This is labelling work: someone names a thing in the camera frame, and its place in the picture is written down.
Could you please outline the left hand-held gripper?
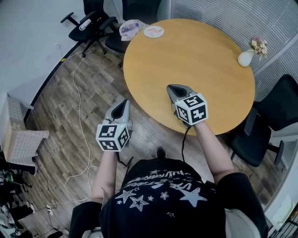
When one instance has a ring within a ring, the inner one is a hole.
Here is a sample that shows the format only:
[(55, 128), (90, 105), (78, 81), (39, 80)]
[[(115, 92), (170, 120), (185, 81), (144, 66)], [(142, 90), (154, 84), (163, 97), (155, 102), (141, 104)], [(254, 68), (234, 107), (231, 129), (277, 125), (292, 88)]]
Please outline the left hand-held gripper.
[(115, 102), (106, 112), (104, 120), (98, 125), (96, 141), (103, 151), (121, 152), (128, 146), (130, 101)]

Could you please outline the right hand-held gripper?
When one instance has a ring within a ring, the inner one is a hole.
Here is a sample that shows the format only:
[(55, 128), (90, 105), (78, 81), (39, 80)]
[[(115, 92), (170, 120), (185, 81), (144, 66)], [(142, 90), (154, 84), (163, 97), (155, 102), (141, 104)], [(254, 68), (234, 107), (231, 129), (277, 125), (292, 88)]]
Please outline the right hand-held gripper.
[(201, 93), (192, 93), (188, 86), (170, 84), (166, 87), (174, 115), (186, 129), (208, 118), (207, 101)]

